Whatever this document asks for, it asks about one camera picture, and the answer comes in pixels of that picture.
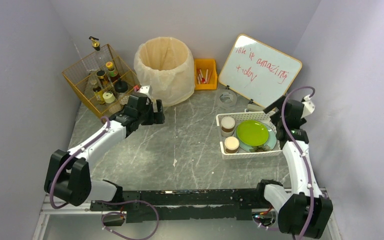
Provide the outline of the white plastic basket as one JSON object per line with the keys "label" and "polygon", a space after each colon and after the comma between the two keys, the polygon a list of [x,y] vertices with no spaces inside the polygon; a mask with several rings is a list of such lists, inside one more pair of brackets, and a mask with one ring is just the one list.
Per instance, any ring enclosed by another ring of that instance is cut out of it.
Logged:
{"label": "white plastic basket", "polygon": [[219,145],[221,149],[221,155],[224,160],[232,160],[232,159],[249,159],[249,158],[263,158],[263,157],[272,157],[278,156],[282,154],[282,150],[280,148],[280,142],[276,137],[276,145],[271,151],[261,151],[261,152],[246,152],[241,147],[239,147],[237,153],[228,154],[225,152],[224,141],[226,137],[221,136],[221,120],[223,117],[232,117],[235,120],[235,129],[236,127],[243,121],[246,120],[256,120],[262,123],[267,124],[274,132],[276,136],[276,126],[271,122],[270,116],[273,115],[274,112],[271,111],[268,114],[263,111],[258,112],[236,112],[236,113],[226,113],[226,114],[218,114],[215,117],[216,124],[218,127],[218,137],[219,137]]}

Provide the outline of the black lid shaker jar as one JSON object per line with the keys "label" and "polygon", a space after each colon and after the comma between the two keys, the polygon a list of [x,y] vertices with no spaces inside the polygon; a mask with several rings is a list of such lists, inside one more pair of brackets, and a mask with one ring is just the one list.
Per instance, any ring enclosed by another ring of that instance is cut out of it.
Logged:
{"label": "black lid shaker jar", "polygon": [[126,99],[128,99],[129,85],[124,80],[117,80],[114,84],[114,90],[116,92],[118,102],[123,105]]}

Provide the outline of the light blue flower plate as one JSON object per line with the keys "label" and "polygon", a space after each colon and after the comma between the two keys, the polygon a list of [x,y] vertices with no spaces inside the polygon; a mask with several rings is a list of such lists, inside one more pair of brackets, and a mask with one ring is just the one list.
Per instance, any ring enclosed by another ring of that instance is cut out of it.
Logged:
{"label": "light blue flower plate", "polygon": [[237,137],[236,129],[235,129],[234,136],[239,140],[239,147],[248,153],[272,151],[274,149],[276,143],[277,143],[276,133],[267,124],[265,124],[265,126],[268,128],[269,138],[265,144],[260,145],[260,146],[249,146],[247,144],[244,144]]}

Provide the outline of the green plate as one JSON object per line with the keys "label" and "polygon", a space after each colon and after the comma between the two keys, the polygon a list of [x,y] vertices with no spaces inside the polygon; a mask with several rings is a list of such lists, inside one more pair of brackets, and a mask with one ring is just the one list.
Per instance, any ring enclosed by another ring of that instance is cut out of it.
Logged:
{"label": "green plate", "polygon": [[237,137],[246,145],[257,147],[269,139],[266,125],[257,120],[245,120],[236,127]]}

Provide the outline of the tall yellow label spice jar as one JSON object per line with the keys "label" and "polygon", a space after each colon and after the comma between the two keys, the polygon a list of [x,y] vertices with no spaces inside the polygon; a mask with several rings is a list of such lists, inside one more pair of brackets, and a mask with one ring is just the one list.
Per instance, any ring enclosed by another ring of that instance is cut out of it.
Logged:
{"label": "tall yellow label spice jar", "polygon": [[107,88],[110,85],[110,81],[109,81],[107,74],[104,70],[98,70],[96,72],[96,77],[99,79],[103,88]]}

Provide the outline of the small yellow label bottle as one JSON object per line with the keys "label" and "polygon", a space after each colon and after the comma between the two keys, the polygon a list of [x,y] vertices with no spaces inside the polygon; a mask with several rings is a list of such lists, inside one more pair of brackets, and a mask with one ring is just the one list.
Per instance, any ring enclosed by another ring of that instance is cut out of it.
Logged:
{"label": "small yellow label bottle", "polygon": [[104,97],[103,97],[104,92],[103,92],[102,88],[99,85],[94,85],[92,87],[92,90],[94,92],[94,96],[95,96],[97,102],[100,105],[105,105],[106,102],[105,102]]}

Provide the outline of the white mug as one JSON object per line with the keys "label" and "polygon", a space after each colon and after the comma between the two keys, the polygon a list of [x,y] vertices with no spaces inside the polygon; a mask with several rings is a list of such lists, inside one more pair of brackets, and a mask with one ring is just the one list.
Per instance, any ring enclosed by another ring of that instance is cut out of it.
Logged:
{"label": "white mug", "polygon": [[234,134],[236,121],[231,116],[225,116],[220,122],[220,131],[222,137],[231,137]]}

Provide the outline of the steel lined mug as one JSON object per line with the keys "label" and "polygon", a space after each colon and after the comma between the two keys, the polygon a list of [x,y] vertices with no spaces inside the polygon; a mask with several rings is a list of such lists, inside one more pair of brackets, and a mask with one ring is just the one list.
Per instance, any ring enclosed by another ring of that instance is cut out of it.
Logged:
{"label": "steel lined mug", "polygon": [[235,154],[240,147],[239,140],[234,136],[229,136],[224,140],[224,151],[227,154]]}

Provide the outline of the clear oil dispenser bottle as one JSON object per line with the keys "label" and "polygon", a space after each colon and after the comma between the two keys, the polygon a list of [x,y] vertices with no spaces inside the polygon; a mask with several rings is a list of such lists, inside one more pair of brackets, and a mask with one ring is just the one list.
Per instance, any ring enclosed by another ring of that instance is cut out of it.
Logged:
{"label": "clear oil dispenser bottle", "polygon": [[88,39],[91,40],[92,42],[91,45],[94,49],[94,59],[96,60],[98,67],[101,70],[105,71],[107,69],[106,63],[109,61],[107,54],[105,53],[104,49],[101,47],[101,44],[98,38],[90,36]]}

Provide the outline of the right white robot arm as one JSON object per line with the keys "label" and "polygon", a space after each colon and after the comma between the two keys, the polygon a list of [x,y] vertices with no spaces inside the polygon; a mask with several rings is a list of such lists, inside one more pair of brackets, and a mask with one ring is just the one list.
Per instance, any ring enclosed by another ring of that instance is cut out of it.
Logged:
{"label": "right white robot arm", "polygon": [[270,116],[276,127],[276,138],[286,159],[291,192],[280,182],[262,180],[263,198],[277,213],[277,225],[281,233],[319,239],[333,212],[333,203],[320,190],[311,166],[309,138],[301,127],[315,106],[309,97],[301,101],[278,100],[264,109],[265,113],[277,111]]}

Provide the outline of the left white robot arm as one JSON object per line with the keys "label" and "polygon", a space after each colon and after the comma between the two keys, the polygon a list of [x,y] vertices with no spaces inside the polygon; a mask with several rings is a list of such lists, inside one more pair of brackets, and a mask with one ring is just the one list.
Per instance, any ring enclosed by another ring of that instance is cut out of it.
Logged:
{"label": "left white robot arm", "polygon": [[85,201],[115,203],[122,200],[122,186],[108,180],[92,180],[91,167],[139,126],[163,124],[163,102],[151,100],[149,93],[140,90],[128,97],[122,110],[110,117],[103,116],[101,120],[103,126],[85,141],[69,150],[58,149],[51,155],[44,190],[54,209],[79,206]]}

